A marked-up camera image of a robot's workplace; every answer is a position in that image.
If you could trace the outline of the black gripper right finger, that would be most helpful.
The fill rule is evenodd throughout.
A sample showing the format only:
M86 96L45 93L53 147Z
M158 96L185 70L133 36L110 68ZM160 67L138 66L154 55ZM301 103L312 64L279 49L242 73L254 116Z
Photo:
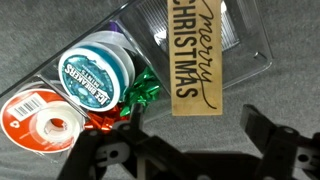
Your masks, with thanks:
M254 173L256 180L297 180L300 169L311 180L320 180L320 133L311 138L296 129L273 123L254 105L245 104L240 125L263 154Z

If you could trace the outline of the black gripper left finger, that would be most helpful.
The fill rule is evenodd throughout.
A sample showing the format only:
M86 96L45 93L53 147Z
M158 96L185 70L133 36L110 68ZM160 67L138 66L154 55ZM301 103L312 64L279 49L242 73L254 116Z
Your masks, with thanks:
M84 130L57 180L102 180L111 165L120 164L135 180L186 180L174 155L182 154L156 136L142 131L143 105L131 107L128 121L111 131Z

